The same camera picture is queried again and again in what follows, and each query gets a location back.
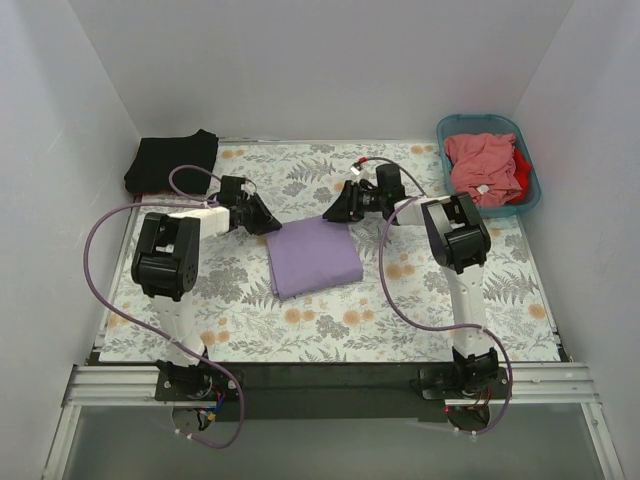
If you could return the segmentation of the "purple t shirt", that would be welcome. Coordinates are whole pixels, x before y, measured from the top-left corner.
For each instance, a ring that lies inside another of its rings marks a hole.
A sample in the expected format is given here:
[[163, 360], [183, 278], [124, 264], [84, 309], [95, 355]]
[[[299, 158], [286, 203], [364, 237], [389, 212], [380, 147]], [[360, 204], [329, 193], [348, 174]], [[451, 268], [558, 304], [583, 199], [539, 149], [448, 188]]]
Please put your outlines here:
[[363, 279], [364, 267], [347, 225], [322, 217], [285, 223], [266, 235], [271, 286], [287, 300]]

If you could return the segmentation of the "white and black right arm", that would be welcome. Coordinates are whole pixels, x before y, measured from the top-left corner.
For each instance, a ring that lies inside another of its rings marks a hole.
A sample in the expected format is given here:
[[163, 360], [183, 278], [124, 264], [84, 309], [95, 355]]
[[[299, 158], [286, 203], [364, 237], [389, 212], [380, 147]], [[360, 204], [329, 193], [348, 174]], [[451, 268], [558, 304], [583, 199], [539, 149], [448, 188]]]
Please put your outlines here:
[[378, 262], [382, 284], [383, 253], [392, 226], [421, 226], [426, 230], [431, 254], [444, 273], [451, 298], [454, 323], [450, 326], [419, 325], [400, 314], [406, 323], [430, 332], [453, 333], [452, 372], [442, 381], [443, 390], [463, 394], [482, 392], [498, 377], [496, 337], [488, 331], [483, 273], [491, 240], [470, 195], [410, 197], [402, 177], [409, 172], [389, 159], [376, 168], [376, 182], [348, 180], [322, 218], [333, 223], [356, 223], [368, 212], [386, 220]]

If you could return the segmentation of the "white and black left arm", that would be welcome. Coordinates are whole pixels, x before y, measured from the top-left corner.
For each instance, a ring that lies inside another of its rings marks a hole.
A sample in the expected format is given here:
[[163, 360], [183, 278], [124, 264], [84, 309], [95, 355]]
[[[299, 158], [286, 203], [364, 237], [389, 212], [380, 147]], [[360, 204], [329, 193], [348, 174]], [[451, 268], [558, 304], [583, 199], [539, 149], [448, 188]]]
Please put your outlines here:
[[212, 206], [177, 214], [148, 213], [134, 253], [131, 275], [151, 300], [160, 328], [169, 335], [168, 358], [156, 362], [169, 385], [191, 398], [206, 397], [216, 388], [211, 373], [199, 365], [206, 347], [195, 329], [193, 288], [198, 279], [200, 242], [239, 227], [251, 235], [282, 228], [251, 182], [223, 176]]

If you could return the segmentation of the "black robot base mount plate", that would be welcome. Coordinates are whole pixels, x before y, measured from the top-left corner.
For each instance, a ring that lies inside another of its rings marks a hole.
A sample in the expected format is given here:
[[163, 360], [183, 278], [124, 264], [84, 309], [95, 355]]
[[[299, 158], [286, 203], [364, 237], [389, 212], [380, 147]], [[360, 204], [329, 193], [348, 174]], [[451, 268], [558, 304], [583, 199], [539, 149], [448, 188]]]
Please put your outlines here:
[[503, 368], [465, 374], [452, 362], [226, 363], [179, 367], [159, 361], [155, 398], [211, 406], [222, 422], [416, 418], [444, 422], [449, 400], [486, 409], [507, 394]]

